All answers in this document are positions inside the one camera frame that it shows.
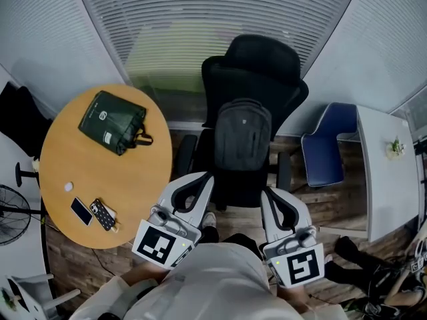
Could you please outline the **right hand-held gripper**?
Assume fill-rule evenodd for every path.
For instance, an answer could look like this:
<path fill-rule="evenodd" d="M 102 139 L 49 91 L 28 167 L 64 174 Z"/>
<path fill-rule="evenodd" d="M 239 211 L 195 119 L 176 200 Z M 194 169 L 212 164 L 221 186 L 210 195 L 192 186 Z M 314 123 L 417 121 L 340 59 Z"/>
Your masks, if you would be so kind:
<path fill-rule="evenodd" d="M 261 193 L 261 209 L 268 242 L 262 251 L 277 284 L 298 287 L 321 279 L 324 247 L 316 242 L 307 205 L 287 191 L 266 187 Z M 280 239 L 281 231 L 296 233 Z"/>

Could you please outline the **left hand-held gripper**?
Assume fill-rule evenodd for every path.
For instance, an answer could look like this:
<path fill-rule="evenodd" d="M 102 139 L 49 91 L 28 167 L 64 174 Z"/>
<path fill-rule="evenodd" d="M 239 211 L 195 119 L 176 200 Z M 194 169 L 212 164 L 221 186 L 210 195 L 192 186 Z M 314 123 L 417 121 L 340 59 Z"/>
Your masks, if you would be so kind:
<path fill-rule="evenodd" d="M 208 172 L 184 175 L 163 190 L 149 219 L 141 220 L 132 252 L 164 269 L 175 269 L 201 238 L 200 225 L 214 188 Z"/>

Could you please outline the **grey backpack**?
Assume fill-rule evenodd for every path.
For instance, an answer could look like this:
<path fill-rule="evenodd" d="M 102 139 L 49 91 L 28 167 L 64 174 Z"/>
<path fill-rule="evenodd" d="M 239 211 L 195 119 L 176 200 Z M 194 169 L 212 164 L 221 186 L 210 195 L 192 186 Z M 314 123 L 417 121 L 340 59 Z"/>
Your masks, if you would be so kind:
<path fill-rule="evenodd" d="M 254 99 L 234 99 L 221 106 L 214 134 L 216 167 L 228 171 L 262 168 L 272 134 L 272 115 Z"/>

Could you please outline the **black mesh office chair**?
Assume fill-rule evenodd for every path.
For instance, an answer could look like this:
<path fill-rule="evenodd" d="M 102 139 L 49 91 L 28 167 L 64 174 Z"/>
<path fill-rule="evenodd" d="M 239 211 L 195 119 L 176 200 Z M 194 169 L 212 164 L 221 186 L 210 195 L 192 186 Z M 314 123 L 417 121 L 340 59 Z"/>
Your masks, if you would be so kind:
<path fill-rule="evenodd" d="M 214 134 L 218 111 L 225 103 L 239 98 L 259 101 L 272 115 L 274 140 L 284 121 L 306 100 L 309 89 L 300 77 L 300 58 L 282 42 L 260 35 L 237 36 L 222 56 L 207 58 L 201 66 L 207 101 L 207 117 L 200 135 L 186 135 L 175 155 L 176 177 L 207 171 L 215 185 L 211 202 L 217 210 L 229 206 L 257 208 L 268 175 L 276 176 L 276 187 L 288 190 L 291 183 L 291 159 L 286 152 L 258 171 L 228 171 L 215 165 Z"/>

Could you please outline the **person's right forearm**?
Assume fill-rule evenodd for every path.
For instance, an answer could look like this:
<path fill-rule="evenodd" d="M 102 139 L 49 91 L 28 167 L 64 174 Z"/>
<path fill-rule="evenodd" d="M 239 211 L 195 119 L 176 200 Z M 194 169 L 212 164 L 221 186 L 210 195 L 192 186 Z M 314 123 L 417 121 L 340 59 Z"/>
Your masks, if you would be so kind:
<path fill-rule="evenodd" d="M 288 302 L 300 314 L 309 311 L 310 297 L 304 286 L 287 289 L 278 285 L 276 295 Z"/>

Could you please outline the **black object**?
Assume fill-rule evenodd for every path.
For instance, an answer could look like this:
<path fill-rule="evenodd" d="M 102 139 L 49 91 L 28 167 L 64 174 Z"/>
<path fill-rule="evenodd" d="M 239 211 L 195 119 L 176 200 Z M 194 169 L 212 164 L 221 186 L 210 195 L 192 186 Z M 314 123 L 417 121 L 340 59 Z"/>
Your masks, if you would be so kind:
<path fill-rule="evenodd" d="M 6 83 L 0 93 L 0 132 L 29 157 L 40 158 L 52 122 L 37 108 L 28 88 Z"/>

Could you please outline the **person's left white shoe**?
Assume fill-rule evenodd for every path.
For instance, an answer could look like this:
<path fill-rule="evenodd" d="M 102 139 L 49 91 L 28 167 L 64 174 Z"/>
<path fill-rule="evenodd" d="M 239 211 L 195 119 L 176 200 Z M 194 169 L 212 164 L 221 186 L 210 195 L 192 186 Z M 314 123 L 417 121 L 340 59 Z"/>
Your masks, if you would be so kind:
<path fill-rule="evenodd" d="M 213 227 L 216 228 L 217 225 L 217 219 L 215 213 L 209 211 L 207 212 L 201 222 L 201 228 L 205 229 L 207 227 Z"/>

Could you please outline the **round wooden table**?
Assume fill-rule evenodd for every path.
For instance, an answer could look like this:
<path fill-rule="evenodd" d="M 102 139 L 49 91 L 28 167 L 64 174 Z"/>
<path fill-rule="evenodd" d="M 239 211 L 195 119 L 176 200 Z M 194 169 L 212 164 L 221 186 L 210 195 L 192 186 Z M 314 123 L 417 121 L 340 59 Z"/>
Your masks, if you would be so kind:
<path fill-rule="evenodd" d="M 153 145 L 138 146 L 122 156 L 86 137 L 78 125 L 99 91 L 147 109 L 144 125 Z M 39 182 L 50 219 L 70 240 L 94 249 L 109 249 L 132 240 L 142 219 L 149 215 L 172 168 L 172 145 L 162 112 L 144 92 L 127 85 L 92 87 L 70 101 L 56 116 L 44 140 Z M 66 192 L 64 185 L 73 183 Z M 78 198 L 85 206 L 98 198 L 116 213 L 118 232 L 106 231 L 97 220 L 85 226 L 71 210 Z"/>

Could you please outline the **person's white shirt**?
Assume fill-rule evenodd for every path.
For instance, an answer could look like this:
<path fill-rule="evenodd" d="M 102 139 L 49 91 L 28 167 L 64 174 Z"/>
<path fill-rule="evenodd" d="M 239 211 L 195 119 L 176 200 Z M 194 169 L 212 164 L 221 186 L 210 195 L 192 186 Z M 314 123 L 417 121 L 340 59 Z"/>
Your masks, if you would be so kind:
<path fill-rule="evenodd" d="M 303 314 L 272 294 L 261 260 L 233 243 L 204 243 L 161 283 L 113 277 L 69 320 L 348 320 L 339 305 Z"/>

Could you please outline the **white desk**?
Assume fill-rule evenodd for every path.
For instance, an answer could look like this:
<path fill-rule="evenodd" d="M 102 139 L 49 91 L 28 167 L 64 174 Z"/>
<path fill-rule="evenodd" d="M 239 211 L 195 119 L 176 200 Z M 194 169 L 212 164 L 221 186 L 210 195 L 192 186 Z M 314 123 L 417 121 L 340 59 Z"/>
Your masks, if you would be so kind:
<path fill-rule="evenodd" d="M 408 122 L 367 107 L 356 108 L 366 173 L 366 229 L 320 227 L 319 232 L 373 242 L 419 215 L 420 183 Z M 396 137 L 406 151 L 401 158 L 390 160 L 386 146 Z"/>

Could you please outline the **dark green tote bag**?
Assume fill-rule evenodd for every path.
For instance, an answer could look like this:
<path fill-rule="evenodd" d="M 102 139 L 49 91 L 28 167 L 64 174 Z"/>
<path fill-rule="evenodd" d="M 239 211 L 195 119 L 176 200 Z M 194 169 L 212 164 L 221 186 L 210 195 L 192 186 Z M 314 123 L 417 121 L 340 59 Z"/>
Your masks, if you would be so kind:
<path fill-rule="evenodd" d="M 78 129 L 91 140 L 118 156 L 138 145 L 150 146 L 153 137 L 146 133 L 147 109 L 107 91 L 95 94 Z"/>

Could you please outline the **small potted flower plant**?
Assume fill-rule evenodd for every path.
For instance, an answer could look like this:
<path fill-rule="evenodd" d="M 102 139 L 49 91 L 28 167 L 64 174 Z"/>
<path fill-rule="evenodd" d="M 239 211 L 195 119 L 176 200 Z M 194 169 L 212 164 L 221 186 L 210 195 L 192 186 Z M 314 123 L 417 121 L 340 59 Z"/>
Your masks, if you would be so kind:
<path fill-rule="evenodd" d="M 404 156 L 406 145 L 400 141 L 398 137 L 386 146 L 386 156 L 390 160 L 398 159 Z"/>

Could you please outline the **black T-shaped stand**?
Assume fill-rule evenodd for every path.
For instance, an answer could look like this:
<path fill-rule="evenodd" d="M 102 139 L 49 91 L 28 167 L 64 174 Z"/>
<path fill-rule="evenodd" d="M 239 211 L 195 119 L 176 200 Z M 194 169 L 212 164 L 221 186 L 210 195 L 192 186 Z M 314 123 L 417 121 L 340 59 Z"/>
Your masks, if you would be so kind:
<path fill-rule="evenodd" d="M 15 181 L 16 185 L 18 187 L 22 186 L 22 178 L 34 178 L 37 181 L 37 184 L 39 184 L 39 174 L 38 172 L 34 171 L 23 171 L 21 169 L 20 163 L 17 163 L 15 165 Z"/>

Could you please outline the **black standing fan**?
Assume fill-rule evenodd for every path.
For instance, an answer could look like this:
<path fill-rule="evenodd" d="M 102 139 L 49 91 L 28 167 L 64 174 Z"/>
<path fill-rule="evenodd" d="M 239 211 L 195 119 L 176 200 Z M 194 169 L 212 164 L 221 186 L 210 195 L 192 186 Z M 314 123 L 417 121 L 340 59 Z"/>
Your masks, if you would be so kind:
<path fill-rule="evenodd" d="M 17 241 L 32 219 L 42 220 L 44 215 L 41 209 L 32 209 L 22 194 L 0 184 L 0 246 Z"/>

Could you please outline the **small green plant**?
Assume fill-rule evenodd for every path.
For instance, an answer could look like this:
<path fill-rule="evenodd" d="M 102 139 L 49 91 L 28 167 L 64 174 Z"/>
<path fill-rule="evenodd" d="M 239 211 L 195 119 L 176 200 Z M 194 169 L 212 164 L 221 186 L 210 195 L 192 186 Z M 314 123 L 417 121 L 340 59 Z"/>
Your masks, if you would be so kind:
<path fill-rule="evenodd" d="M 0 288 L 0 292 L 6 306 L 10 310 L 16 311 L 16 305 L 15 305 L 14 299 L 9 296 L 8 292 L 4 288 Z"/>

